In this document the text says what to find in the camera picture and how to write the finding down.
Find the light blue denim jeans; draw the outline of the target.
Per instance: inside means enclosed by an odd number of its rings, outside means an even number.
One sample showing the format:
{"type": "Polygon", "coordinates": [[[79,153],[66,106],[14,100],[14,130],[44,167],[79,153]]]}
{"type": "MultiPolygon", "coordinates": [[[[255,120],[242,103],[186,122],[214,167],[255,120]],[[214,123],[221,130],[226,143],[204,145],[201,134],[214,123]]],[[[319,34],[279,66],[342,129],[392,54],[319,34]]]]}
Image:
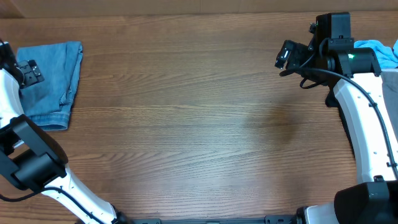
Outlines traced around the light blue denim jeans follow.
{"type": "Polygon", "coordinates": [[[35,60],[44,77],[44,81],[20,91],[25,115],[46,131],[68,129],[80,79],[82,43],[21,47],[17,60],[35,60]]]}

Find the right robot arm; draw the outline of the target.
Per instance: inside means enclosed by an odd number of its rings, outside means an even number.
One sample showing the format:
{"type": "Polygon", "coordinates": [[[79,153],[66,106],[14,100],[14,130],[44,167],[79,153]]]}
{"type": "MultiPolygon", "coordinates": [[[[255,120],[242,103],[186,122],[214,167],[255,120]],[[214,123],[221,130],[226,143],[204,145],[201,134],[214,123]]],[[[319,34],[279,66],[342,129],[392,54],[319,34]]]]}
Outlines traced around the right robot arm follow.
{"type": "Polygon", "coordinates": [[[382,69],[372,48],[357,48],[347,12],[317,16],[308,45],[286,40],[275,66],[302,77],[300,87],[327,86],[325,103],[338,109],[356,163],[355,186],[330,203],[302,207],[294,215],[270,215],[266,223],[397,222],[397,70],[382,69]]]}

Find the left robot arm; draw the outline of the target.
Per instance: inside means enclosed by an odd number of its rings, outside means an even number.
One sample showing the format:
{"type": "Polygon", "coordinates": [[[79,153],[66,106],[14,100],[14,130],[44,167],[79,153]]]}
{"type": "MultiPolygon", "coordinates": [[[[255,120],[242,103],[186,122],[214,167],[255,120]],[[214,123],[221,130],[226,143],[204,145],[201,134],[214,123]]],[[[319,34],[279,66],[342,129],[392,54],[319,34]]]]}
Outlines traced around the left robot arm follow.
{"type": "Polygon", "coordinates": [[[9,43],[1,42],[1,175],[19,190],[32,191],[15,201],[43,194],[82,223],[130,223],[80,181],[58,142],[24,114],[20,89],[43,80],[35,60],[18,62],[9,43]]]}

